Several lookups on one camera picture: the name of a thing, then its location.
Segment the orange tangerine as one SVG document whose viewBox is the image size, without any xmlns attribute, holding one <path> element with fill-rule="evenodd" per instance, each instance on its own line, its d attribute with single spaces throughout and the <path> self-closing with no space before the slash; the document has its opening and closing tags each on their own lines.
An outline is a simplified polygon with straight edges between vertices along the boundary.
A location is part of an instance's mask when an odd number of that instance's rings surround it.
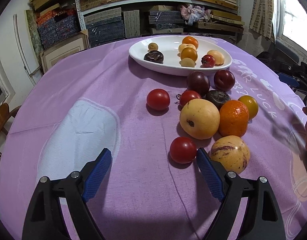
<svg viewBox="0 0 307 240">
<path fill-rule="evenodd" d="M 196 49 L 198 49 L 199 47 L 199 43 L 197 41 L 196 38 L 191 37 L 191 36 L 186 36 L 183 40 L 182 40 L 183 44 L 192 44 Z"/>
<path fill-rule="evenodd" d="M 223 136 L 235 135 L 242 137 L 247 131 L 249 110 L 238 100 L 224 103 L 219 111 L 220 124 L 218 132 Z"/>
</svg>

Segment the striped pepino melon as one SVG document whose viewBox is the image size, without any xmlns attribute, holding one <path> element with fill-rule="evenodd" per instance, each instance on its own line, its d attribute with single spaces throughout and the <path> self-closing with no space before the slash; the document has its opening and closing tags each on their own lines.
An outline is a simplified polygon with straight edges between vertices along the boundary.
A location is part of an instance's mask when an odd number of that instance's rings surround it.
<svg viewBox="0 0 307 240">
<path fill-rule="evenodd" d="M 249 164 L 251 153 L 241 137 L 229 135 L 214 142 L 209 156 L 220 162 L 226 171 L 241 174 Z"/>
</svg>

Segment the dark red plum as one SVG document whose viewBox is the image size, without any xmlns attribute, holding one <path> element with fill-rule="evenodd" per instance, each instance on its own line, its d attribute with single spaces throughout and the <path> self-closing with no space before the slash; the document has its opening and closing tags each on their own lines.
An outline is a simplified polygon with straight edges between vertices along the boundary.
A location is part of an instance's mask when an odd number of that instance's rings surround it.
<svg viewBox="0 0 307 240">
<path fill-rule="evenodd" d="M 187 77 L 187 90 L 193 90 L 204 97 L 210 89 L 209 79 L 203 72 L 194 71 Z"/>
<path fill-rule="evenodd" d="M 230 91 L 236 83 L 236 79 L 229 70 L 218 70 L 214 75 L 214 86 L 224 92 Z"/>
</svg>

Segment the yellow round pear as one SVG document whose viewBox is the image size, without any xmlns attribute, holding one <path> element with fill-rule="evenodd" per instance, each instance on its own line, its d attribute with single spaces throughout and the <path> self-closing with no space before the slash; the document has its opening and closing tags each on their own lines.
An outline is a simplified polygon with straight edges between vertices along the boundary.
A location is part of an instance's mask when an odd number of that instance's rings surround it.
<svg viewBox="0 0 307 240">
<path fill-rule="evenodd" d="M 193 99 L 183 106 L 179 122 L 188 135 L 206 140 L 218 131 L 220 113 L 213 103 L 205 99 Z"/>
</svg>

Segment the beige round fruit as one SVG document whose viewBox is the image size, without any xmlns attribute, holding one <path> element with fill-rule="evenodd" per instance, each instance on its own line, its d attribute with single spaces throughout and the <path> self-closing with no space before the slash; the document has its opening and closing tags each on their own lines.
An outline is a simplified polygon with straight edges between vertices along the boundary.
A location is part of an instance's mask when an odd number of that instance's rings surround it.
<svg viewBox="0 0 307 240">
<path fill-rule="evenodd" d="M 195 67 L 195 61 L 192 60 L 191 58 L 185 57 L 185 58 L 181 59 L 180 65 L 182 67 L 194 68 Z"/>
</svg>

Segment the red cherry tomato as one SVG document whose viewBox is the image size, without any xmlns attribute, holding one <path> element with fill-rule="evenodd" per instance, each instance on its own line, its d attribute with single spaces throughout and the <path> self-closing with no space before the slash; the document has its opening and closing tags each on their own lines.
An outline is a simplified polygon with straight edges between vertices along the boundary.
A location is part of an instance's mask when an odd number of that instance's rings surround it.
<svg viewBox="0 0 307 240">
<path fill-rule="evenodd" d="M 184 107 L 190 100 L 200 99 L 201 96 L 199 93 L 193 90 L 186 90 L 180 95 L 179 104 L 181 107 Z"/>
<path fill-rule="evenodd" d="M 146 103 L 155 111 L 164 111 L 170 105 L 170 96 L 164 89 L 153 89 L 147 95 Z"/>
<path fill-rule="evenodd" d="M 187 137 L 177 137 L 170 145 L 170 157 L 178 164 L 191 163 L 196 158 L 197 148 Z"/>
</svg>

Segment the purple printed tablecloth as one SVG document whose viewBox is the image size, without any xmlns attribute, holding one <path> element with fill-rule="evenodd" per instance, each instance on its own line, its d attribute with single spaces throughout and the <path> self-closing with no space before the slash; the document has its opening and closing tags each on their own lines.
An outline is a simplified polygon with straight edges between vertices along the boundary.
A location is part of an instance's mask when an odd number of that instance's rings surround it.
<svg viewBox="0 0 307 240">
<path fill-rule="evenodd" d="M 287 239 L 307 221 L 307 117 L 302 100 L 266 65 L 238 47 L 230 53 L 236 83 L 232 99 L 250 95 L 259 105 L 243 139 L 251 159 L 242 176 L 268 178 L 282 213 Z M 62 179 L 108 148 L 113 164 L 88 207 L 106 239 L 201 239 L 219 201 L 196 163 L 168 159 L 179 126 L 177 94 L 186 78 L 150 71 L 129 57 L 135 40 L 82 51 L 51 68 L 19 109 L 0 162 L 0 219 L 20 239 L 39 179 Z M 164 89 L 170 105 L 146 103 Z"/>
</svg>

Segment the patterned beige curtain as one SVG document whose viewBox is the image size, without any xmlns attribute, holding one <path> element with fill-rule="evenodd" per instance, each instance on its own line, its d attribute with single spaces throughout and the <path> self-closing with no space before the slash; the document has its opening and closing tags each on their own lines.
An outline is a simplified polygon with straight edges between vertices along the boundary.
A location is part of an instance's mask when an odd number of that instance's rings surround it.
<svg viewBox="0 0 307 240">
<path fill-rule="evenodd" d="M 254 0 L 249 28 L 275 42 L 273 15 L 274 0 Z"/>
</svg>

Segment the pale round peach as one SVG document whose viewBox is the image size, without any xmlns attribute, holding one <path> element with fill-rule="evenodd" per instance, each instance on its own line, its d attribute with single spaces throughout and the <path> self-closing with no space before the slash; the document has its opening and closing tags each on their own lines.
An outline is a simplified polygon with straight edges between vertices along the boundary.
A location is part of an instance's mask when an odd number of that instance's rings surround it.
<svg viewBox="0 0 307 240">
<path fill-rule="evenodd" d="M 215 59 L 215 65 L 216 66 L 221 66 L 225 62 L 225 57 L 224 55 L 218 51 L 218 50 L 209 50 L 207 52 L 208 55 L 211 55 Z"/>
</svg>

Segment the red tomato with calyx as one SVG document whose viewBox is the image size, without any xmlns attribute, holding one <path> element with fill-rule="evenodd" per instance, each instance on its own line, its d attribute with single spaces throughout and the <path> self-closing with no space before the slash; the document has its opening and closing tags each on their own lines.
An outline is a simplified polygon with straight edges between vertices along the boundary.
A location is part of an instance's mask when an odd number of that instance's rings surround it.
<svg viewBox="0 0 307 240">
<path fill-rule="evenodd" d="M 213 68 L 215 66 L 215 58 L 212 55 L 206 54 L 202 57 L 201 64 L 204 68 Z"/>
</svg>

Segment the pink crumpled cloth bag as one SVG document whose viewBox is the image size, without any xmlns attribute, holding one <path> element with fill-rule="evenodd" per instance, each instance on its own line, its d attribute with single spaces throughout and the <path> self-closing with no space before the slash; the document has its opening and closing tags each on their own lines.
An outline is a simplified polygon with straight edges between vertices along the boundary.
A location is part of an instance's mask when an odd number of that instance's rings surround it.
<svg viewBox="0 0 307 240">
<path fill-rule="evenodd" d="M 192 4 L 181 5 L 180 13 L 186 25 L 193 25 L 199 21 L 208 22 L 211 18 L 211 9 Z"/>
</svg>

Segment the small brown longan fruit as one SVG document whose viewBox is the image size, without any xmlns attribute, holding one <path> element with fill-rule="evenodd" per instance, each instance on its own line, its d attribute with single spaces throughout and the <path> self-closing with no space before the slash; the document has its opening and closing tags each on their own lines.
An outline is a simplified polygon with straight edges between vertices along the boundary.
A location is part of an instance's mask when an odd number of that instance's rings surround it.
<svg viewBox="0 0 307 240">
<path fill-rule="evenodd" d="M 152 42 L 150 44 L 148 44 L 148 51 L 153 51 L 153 50 L 158 50 L 158 44 Z"/>
</svg>

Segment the framed picture in cardboard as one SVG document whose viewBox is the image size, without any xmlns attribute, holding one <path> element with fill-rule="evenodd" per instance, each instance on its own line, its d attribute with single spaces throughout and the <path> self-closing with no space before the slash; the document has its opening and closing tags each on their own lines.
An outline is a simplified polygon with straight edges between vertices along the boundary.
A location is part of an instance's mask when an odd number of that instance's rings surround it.
<svg viewBox="0 0 307 240">
<path fill-rule="evenodd" d="M 58 61 L 89 48 L 88 31 L 83 30 L 72 37 L 66 38 L 58 44 L 40 53 L 42 69 L 45 74 Z"/>
</svg>

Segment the metal storage shelf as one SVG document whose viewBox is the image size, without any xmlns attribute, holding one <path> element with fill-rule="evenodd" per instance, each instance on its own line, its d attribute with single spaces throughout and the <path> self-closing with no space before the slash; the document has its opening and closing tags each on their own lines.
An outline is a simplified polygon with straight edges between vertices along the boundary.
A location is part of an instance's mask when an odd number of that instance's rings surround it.
<svg viewBox="0 0 307 240">
<path fill-rule="evenodd" d="M 43 48 L 87 30 L 91 47 L 151 35 L 198 35 L 237 43 L 244 31 L 240 0 L 30 0 Z M 211 9 L 208 22 L 186 25 L 181 5 Z"/>
</svg>

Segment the window with white frame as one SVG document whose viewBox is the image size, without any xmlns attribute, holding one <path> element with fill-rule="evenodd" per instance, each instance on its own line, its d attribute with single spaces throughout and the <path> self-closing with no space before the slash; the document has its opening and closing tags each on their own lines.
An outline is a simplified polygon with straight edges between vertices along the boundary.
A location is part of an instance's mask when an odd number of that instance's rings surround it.
<svg viewBox="0 0 307 240">
<path fill-rule="evenodd" d="M 11 86 L 10 81 L 3 69 L 1 60 L 0 60 L 0 105 L 2 103 L 10 103 L 13 97 L 15 96 L 15 91 Z"/>
</svg>

